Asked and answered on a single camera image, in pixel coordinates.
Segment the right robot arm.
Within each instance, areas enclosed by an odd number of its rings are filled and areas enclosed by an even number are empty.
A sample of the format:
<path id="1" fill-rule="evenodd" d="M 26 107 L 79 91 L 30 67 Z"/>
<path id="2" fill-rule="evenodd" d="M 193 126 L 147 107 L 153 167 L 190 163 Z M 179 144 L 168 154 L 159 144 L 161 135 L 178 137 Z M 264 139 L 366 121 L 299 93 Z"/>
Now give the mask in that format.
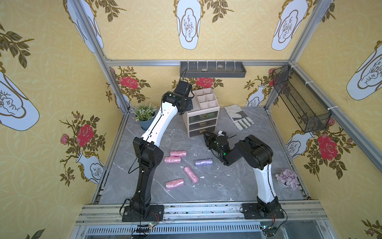
<path id="1" fill-rule="evenodd" d="M 267 144 L 252 134 L 239 140 L 234 148 L 229 147 L 228 137 L 225 134 L 207 132 L 204 133 L 204 140 L 207 148 L 223 165 L 230 166 L 243 158 L 254 169 L 258 187 L 255 206 L 261 218 L 271 218 L 282 212 L 271 174 L 274 153 Z"/>

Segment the beige drawer organizer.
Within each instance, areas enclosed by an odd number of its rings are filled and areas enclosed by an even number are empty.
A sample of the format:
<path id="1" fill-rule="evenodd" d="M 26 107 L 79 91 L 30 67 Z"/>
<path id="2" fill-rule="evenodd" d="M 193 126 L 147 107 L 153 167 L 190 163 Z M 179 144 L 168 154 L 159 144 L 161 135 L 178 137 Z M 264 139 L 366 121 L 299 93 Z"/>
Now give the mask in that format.
<path id="1" fill-rule="evenodd" d="M 189 93 L 193 109 L 183 114 L 188 137 L 203 135 L 216 130 L 220 106 L 212 88 L 195 90 Z"/>

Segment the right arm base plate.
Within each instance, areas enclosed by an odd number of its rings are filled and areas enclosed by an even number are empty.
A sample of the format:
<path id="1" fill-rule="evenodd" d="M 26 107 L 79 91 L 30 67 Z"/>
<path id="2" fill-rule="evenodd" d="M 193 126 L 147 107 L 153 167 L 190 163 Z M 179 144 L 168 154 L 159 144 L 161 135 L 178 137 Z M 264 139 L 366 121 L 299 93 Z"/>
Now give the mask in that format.
<path id="1" fill-rule="evenodd" d="M 284 219 L 285 215 L 279 203 L 242 204 L 244 218 L 249 219 Z"/>

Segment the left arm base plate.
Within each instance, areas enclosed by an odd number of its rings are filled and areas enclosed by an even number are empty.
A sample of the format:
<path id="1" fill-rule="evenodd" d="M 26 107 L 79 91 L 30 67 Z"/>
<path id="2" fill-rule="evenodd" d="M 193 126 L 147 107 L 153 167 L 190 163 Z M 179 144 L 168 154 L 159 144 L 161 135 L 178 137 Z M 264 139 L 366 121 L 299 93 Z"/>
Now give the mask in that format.
<path id="1" fill-rule="evenodd" d="M 150 205 L 143 211 L 134 211 L 130 206 L 126 206 L 122 214 L 122 222 L 161 222 L 163 217 L 164 205 Z"/>

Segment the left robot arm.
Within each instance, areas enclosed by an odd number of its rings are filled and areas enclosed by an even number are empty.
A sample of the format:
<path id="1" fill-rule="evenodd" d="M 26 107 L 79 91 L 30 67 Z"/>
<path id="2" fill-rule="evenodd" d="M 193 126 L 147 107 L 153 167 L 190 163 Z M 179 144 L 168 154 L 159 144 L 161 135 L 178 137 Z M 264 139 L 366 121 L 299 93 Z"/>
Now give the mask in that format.
<path id="1" fill-rule="evenodd" d="M 189 93 L 165 93 L 149 128 L 141 137 L 133 140 L 139 174 L 135 193 L 129 200 L 129 208 L 141 218 L 145 219 L 150 214 L 152 181 L 157 166 L 164 158 L 164 152 L 160 149 L 161 139 L 173 117 L 188 111 L 190 102 Z"/>

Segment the purple trash bag roll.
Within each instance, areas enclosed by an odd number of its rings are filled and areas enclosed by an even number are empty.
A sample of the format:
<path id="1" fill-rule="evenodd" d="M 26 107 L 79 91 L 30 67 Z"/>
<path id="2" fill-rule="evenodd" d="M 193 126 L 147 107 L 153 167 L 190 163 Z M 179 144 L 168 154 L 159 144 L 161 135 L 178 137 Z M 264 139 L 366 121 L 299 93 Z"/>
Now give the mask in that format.
<path id="1" fill-rule="evenodd" d="M 195 161 L 195 167 L 201 167 L 201 166 L 212 165 L 212 164 L 213 164 L 212 158 L 198 159 Z"/>

